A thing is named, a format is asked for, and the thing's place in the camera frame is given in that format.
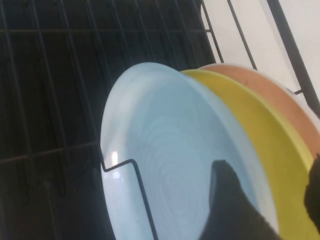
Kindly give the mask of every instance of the yellow plate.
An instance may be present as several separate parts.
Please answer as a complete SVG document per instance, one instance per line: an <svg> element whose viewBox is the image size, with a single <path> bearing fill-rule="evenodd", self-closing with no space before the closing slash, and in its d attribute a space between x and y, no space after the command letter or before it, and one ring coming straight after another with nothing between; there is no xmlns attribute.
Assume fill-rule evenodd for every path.
<svg viewBox="0 0 320 240"><path fill-rule="evenodd" d="M259 95L231 78L207 70L183 73L218 95L247 132L267 174L280 236L285 240L320 239L304 206L313 158L293 126Z"/></svg>

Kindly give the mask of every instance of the wire rack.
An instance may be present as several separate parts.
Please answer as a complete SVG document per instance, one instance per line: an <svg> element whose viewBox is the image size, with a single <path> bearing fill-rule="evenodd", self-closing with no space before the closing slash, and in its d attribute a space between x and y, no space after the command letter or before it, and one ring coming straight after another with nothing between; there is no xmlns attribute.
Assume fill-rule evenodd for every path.
<svg viewBox="0 0 320 240"><path fill-rule="evenodd" d="M320 116L281 6L268 3L301 86L297 94ZM177 70L215 57L223 62L206 6L202 0L0 0L0 15L0 239L115 239L100 173L108 93L140 62Z"/></svg>

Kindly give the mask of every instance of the stacked plates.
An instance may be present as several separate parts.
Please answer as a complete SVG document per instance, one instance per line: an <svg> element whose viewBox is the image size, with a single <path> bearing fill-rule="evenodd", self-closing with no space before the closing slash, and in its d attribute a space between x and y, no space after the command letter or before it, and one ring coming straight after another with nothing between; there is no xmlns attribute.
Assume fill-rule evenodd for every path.
<svg viewBox="0 0 320 240"><path fill-rule="evenodd" d="M281 237L317 239L304 193L319 126L308 107L250 69L131 67L113 86L101 125L115 238L197 240L210 212L212 163L226 160Z"/></svg>

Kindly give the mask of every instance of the orange plate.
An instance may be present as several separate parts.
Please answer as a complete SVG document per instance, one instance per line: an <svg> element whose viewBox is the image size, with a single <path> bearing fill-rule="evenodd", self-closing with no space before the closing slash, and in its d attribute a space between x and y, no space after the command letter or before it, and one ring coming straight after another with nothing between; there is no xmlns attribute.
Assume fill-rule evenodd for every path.
<svg viewBox="0 0 320 240"><path fill-rule="evenodd" d="M298 131L312 156L320 153L320 133L310 117L288 92L254 69L232 64L210 64L201 67L230 77L258 93L277 108Z"/></svg>

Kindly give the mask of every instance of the light blue plate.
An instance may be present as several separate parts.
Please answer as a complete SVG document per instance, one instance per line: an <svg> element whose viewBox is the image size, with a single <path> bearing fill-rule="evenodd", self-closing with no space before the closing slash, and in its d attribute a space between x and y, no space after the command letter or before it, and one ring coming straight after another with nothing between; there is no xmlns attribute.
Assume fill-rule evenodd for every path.
<svg viewBox="0 0 320 240"><path fill-rule="evenodd" d="M226 160L253 206L278 230L266 174L253 145L209 89L157 63L124 72L107 99L101 126L106 168L135 159L160 240L196 240L209 215L211 165ZM102 170L117 240L152 240L131 164Z"/></svg>

